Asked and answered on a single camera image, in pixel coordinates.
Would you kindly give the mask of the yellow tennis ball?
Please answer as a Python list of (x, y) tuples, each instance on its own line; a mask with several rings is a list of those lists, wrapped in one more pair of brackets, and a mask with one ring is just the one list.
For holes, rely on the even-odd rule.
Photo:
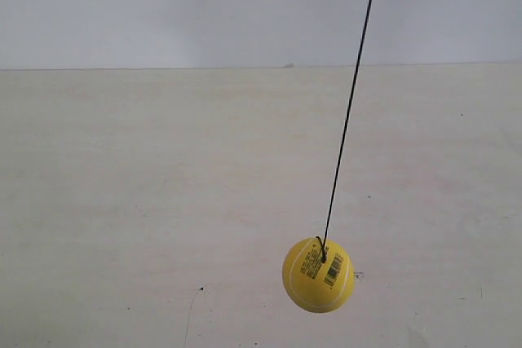
[(347, 251), (328, 239), (309, 237), (294, 244), (282, 264), (284, 289), (301, 309), (321, 314), (344, 305), (355, 288), (355, 268)]

